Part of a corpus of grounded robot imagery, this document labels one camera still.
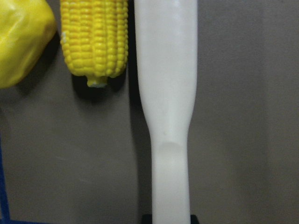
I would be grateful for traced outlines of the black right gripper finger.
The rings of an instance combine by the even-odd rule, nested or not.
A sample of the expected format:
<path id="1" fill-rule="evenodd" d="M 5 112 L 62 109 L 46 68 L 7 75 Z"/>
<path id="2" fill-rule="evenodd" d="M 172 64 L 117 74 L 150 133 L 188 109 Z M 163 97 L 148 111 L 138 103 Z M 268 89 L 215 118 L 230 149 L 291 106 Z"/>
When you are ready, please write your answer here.
<path id="1" fill-rule="evenodd" d="M 142 215 L 141 224 L 152 224 L 152 215 L 151 214 Z"/>

